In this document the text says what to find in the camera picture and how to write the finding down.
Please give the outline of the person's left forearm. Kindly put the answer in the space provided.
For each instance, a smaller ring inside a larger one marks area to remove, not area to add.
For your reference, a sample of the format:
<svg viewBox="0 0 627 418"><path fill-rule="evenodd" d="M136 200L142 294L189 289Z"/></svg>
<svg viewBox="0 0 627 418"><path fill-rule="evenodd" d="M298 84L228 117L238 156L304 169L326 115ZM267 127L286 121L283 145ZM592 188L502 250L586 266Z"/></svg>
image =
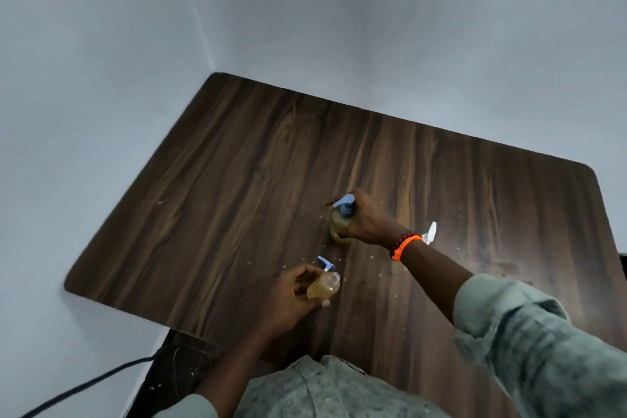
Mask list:
<svg viewBox="0 0 627 418"><path fill-rule="evenodd" d="M258 320L201 380L195 392L212 404L218 418L234 415L262 352L294 326L294 321Z"/></svg>

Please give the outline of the orange wristband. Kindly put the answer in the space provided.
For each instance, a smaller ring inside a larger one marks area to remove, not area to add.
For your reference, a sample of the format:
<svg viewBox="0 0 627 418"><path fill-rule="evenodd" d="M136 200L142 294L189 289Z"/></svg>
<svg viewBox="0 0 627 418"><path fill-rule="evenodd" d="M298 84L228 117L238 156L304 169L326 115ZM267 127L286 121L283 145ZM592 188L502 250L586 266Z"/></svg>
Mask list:
<svg viewBox="0 0 627 418"><path fill-rule="evenodd" d="M401 237L398 238L394 248L390 251L390 256L393 261L400 261L404 252L404 249L411 244L413 241L423 242L421 239L421 235L418 235L414 232L406 232Z"/></svg>

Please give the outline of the pale green patterned shirt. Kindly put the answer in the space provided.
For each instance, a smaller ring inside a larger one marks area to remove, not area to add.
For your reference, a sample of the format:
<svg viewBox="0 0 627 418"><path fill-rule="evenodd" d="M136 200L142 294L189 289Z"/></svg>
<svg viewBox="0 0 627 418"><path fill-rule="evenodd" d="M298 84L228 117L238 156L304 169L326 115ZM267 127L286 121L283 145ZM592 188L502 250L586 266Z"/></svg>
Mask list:
<svg viewBox="0 0 627 418"><path fill-rule="evenodd" d="M627 353L574 327L558 300L477 274L453 306L455 344L521 418L627 418ZM450 418L417 395L325 355L249 381L234 418Z"/></svg>

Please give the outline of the person's right forearm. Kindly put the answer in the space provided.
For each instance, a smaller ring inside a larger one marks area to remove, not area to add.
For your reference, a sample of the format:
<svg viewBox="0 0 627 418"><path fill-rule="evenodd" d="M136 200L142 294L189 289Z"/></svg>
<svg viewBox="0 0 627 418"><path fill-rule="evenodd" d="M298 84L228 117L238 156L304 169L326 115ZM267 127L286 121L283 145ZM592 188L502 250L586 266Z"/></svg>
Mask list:
<svg viewBox="0 0 627 418"><path fill-rule="evenodd" d="M400 262L444 317L454 325L456 296L474 274L420 241L413 241L404 249Z"/></svg>

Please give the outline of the person's right hand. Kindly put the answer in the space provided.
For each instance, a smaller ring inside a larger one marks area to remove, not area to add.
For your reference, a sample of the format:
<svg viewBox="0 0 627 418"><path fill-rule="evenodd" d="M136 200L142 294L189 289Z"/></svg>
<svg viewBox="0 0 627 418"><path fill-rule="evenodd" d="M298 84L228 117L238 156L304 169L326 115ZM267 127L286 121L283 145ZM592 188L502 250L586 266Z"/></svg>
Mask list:
<svg viewBox="0 0 627 418"><path fill-rule="evenodd" d="M363 189L357 188L350 193L355 196L354 215L347 229L358 229L364 243L391 251L398 238L410 230L398 223Z"/></svg>

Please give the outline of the person's left hand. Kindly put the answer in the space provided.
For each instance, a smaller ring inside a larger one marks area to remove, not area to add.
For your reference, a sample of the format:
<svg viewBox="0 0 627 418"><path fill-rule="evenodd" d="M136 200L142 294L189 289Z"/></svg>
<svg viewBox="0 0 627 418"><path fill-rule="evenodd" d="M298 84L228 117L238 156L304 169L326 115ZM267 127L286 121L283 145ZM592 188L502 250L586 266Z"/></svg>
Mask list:
<svg viewBox="0 0 627 418"><path fill-rule="evenodd" d="M307 289L323 271L311 265L299 265L282 272L266 297L257 320L257 328L265 338L274 339L309 313L300 313L300 302L307 300Z"/></svg>

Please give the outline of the amber liquid bottle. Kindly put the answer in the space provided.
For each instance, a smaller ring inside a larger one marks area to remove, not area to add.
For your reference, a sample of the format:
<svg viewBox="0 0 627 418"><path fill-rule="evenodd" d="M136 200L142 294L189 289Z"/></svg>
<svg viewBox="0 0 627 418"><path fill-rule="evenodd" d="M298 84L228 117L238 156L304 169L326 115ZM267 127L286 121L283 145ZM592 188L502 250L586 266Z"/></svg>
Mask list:
<svg viewBox="0 0 627 418"><path fill-rule="evenodd" d="M346 216L342 213L341 208L333 210L330 222L330 236L338 244L350 244L352 238L343 238L339 235L341 231L346 230L352 222L352 215Z"/></svg>
<svg viewBox="0 0 627 418"><path fill-rule="evenodd" d="M329 299L341 287L341 275L337 272L325 271L314 280L307 289L307 298Z"/></svg>

